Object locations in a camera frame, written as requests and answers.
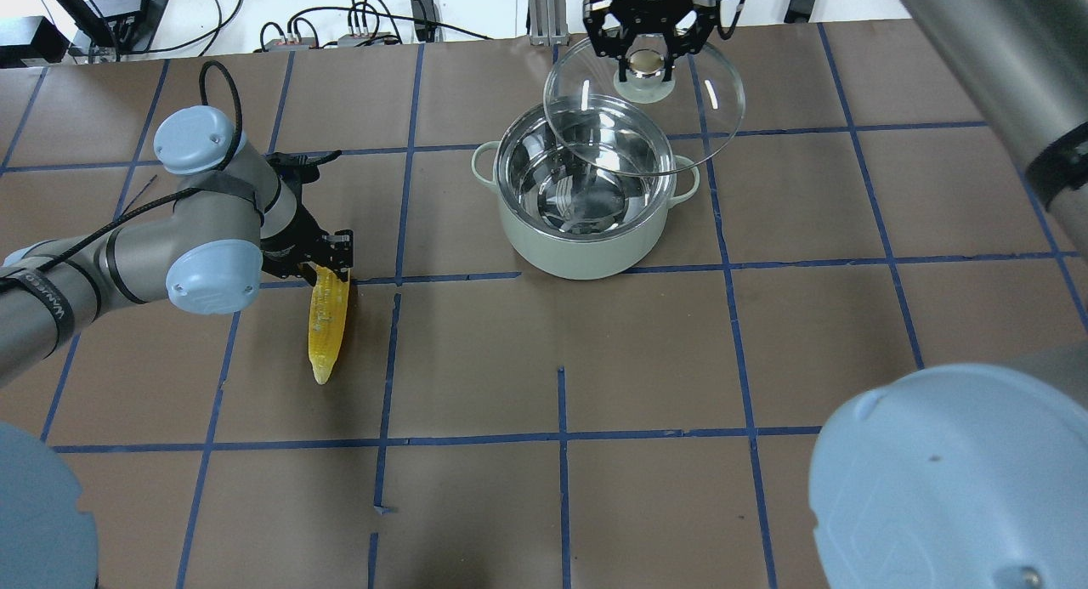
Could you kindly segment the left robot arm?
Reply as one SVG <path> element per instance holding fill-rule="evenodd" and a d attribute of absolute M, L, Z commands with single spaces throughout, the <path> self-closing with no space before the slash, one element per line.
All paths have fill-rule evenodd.
<path fill-rule="evenodd" d="M 3 263 L 3 384 L 58 355 L 108 312 L 168 300 L 191 314 L 233 314 L 262 275 L 316 284 L 326 268 L 350 278 L 354 234 L 327 232 L 302 204 L 324 156 L 257 151 L 240 122 L 210 105 L 166 118 L 153 151 L 178 191 L 171 214 L 118 218 L 82 237 L 12 251 Z"/>

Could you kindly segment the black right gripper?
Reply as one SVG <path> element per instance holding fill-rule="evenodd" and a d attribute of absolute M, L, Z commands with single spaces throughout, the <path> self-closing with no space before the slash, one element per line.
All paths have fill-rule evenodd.
<path fill-rule="evenodd" d="M 668 81 L 677 59 L 698 54 L 715 30 L 712 0 L 583 0 L 583 26 L 598 57 L 613 59 L 617 79 L 628 81 L 628 51 L 638 36 L 660 35 Z"/>

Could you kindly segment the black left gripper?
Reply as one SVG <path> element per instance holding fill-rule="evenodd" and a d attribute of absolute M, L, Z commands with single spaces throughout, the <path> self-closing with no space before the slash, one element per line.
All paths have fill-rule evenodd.
<path fill-rule="evenodd" d="M 280 185 L 273 203 L 264 210 L 264 223 L 272 229 L 261 231 L 262 272 L 281 280 L 298 277 L 308 286 L 316 286 L 316 266 L 323 266 L 339 280 L 351 279 L 353 229 L 329 233 L 302 204 L 302 186 L 318 181 L 319 165 L 341 155 L 331 151 L 318 156 L 283 152 L 265 156 Z"/>

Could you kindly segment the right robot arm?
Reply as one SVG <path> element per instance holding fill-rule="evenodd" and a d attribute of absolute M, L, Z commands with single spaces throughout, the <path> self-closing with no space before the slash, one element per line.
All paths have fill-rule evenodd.
<path fill-rule="evenodd" d="M 908 20 L 794 46 L 846 128 L 707 177 L 715 270 L 564 318 L 564 584 L 1084 588 L 1085 266 Z"/>

